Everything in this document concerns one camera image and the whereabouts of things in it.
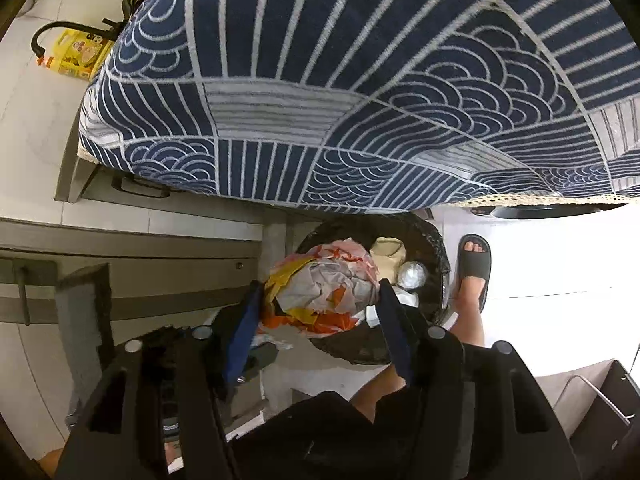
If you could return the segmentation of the person's left hand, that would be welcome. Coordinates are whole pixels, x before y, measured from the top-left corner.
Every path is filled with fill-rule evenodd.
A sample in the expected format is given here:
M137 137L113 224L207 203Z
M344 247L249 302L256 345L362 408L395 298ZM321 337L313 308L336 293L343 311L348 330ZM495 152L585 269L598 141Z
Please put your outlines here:
M37 460L39 467L51 479L54 478L56 470L58 469L58 462L60 461L62 453L63 449L57 448Z

